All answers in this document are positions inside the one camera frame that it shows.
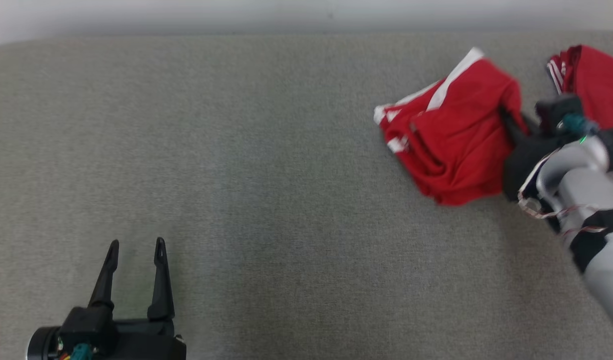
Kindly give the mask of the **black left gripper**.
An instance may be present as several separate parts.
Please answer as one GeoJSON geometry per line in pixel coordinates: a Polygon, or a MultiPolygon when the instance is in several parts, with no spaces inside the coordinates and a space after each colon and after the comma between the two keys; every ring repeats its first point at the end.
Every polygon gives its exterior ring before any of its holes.
{"type": "MultiPolygon", "coordinates": [[[[103,265],[92,290],[88,307],[114,308],[112,301],[113,274],[117,270],[120,242],[115,239],[108,247],[103,265]]],[[[99,351],[95,360],[185,360],[187,345],[176,333],[172,281],[166,242],[156,239],[154,265],[156,268],[148,319],[115,321],[117,343],[110,353],[99,351]]]]}

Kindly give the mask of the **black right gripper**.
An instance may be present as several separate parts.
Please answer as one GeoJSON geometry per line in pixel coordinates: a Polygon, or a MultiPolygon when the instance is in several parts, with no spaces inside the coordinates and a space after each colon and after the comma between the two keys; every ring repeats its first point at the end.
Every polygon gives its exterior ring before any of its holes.
{"type": "Polygon", "coordinates": [[[521,111],[501,106],[498,114],[508,138],[515,146],[503,164],[501,191],[508,201],[517,202],[521,186],[538,162],[569,143],[569,137],[540,135],[540,123],[521,111]]]}

